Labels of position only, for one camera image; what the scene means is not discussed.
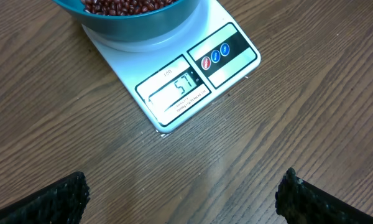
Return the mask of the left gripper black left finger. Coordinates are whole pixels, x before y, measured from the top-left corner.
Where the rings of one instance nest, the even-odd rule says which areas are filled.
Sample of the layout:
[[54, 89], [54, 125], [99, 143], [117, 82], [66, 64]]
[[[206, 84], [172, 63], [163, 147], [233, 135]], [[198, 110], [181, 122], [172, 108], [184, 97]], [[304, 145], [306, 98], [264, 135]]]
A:
[[84, 173], [74, 172], [0, 209], [0, 224], [79, 224], [89, 201]]

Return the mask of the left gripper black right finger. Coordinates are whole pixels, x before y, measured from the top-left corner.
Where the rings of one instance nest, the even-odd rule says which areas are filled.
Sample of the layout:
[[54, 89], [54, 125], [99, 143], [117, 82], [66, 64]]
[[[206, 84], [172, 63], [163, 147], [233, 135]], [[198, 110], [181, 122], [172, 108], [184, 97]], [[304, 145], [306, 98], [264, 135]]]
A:
[[276, 214], [288, 224], [373, 224], [373, 217], [296, 176], [283, 175], [275, 193]]

